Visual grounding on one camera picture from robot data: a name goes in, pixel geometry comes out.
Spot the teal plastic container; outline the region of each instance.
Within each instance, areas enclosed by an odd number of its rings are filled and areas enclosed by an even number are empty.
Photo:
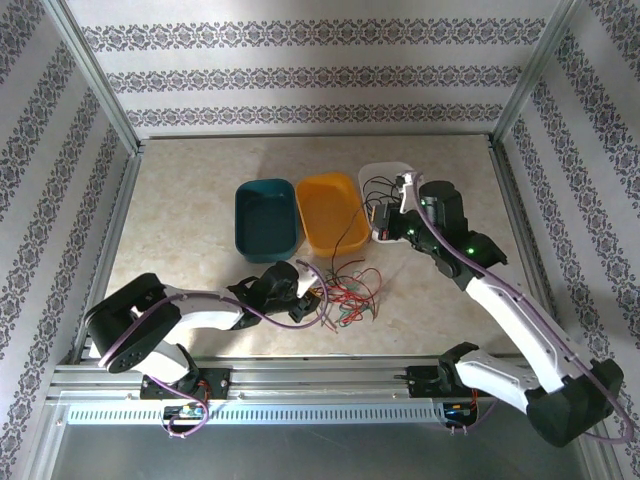
[[[298,248],[300,222],[293,185],[253,180],[236,191],[236,248],[251,263],[288,260]]]

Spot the yellow bowl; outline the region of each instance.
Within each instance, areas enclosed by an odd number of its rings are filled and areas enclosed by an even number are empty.
[[[336,256],[356,252],[368,240],[370,230],[362,200],[351,178],[344,173],[325,173],[301,180],[296,186],[296,201],[304,233],[319,257],[331,257],[334,251]]]

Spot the patterned wallpaper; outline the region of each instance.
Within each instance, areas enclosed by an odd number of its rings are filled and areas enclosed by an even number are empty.
[[[127,153],[38,0],[0,2],[0,479],[70,351]]]
[[[489,132],[556,0],[107,3],[69,1],[145,138]]]
[[[505,142],[559,320],[625,371],[625,478],[640,477],[639,39],[632,1],[585,2]]]

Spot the beige tabletop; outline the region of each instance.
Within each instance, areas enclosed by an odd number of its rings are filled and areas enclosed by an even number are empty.
[[[340,171],[357,185],[367,163],[400,161],[425,180],[449,180],[461,192],[469,228],[486,233],[524,278],[484,136],[221,138],[151,141],[142,160],[107,294],[141,273],[165,284],[217,290],[268,265],[246,262],[234,245],[238,186],[260,178],[302,178]],[[307,242],[294,258],[327,268]],[[379,316],[333,333],[320,325],[288,331],[266,322],[237,332],[170,335],[195,356],[437,355],[462,341],[491,353],[515,347],[497,323],[407,244],[367,244],[336,265],[365,258],[383,276]],[[276,318],[290,322],[286,314]]]

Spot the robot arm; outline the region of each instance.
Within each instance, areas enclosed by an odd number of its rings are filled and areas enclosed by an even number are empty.
[[[433,258],[439,271],[484,307],[511,338],[531,368],[521,368],[492,357],[471,343],[463,343],[440,357],[440,388],[475,388],[512,405],[529,418],[534,429],[556,446],[564,446],[613,412],[612,405],[584,375],[576,358],[614,396],[623,374],[613,360],[596,361],[575,343],[544,309],[520,289],[505,288],[507,259],[486,235],[469,231],[462,197],[450,182],[429,182],[410,194],[413,176],[397,179],[402,202],[377,206],[372,223],[385,239],[407,240],[412,248]],[[451,247],[485,273],[456,258],[434,236],[417,209]],[[545,332],[536,319],[550,330]],[[556,341],[560,338],[563,348]],[[569,358],[563,352],[572,352]]]
[[[265,315],[288,312],[299,323],[320,303],[308,291],[317,279],[312,269],[277,262],[260,278],[246,278],[220,292],[193,292],[163,285],[146,273],[93,307],[86,315],[87,328],[101,356],[99,365],[109,372],[137,370],[190,392],[197,368],[182,346],[164,341],[169,332],[257,325],[261,318],[242,305]]]

